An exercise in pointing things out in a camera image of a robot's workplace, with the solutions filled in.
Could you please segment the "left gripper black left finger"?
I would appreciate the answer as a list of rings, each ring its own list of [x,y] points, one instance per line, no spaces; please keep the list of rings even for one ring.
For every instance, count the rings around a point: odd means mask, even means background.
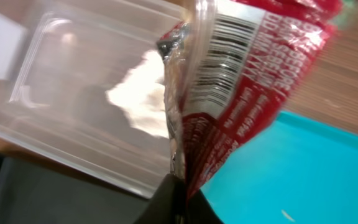
[[[173,174],[167,174],[134,224],[181,224],[184,222],[185,202],[184,182]]]

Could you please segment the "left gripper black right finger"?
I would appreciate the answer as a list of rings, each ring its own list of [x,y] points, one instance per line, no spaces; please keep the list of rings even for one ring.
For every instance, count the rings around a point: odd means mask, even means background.
[[[190,198],[186,208],[186,224],[223,224],[201,190]]]

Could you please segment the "white tissue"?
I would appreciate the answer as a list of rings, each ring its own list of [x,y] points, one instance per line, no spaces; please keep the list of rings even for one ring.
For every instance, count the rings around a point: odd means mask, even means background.
[[[105,91],[106,99],[123,110],[132,128],[158,138],[168,138],[165,114],[164,64],[156,50],[142,55],[140,64],[127,71],[115,87]]]

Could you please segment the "red foil wrapper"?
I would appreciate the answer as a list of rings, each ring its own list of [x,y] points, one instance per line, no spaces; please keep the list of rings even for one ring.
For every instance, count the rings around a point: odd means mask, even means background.
[[[340,0],[187,2],[183,20],[157,47],[172,170],[188,198],[272,123],[344,8]]]

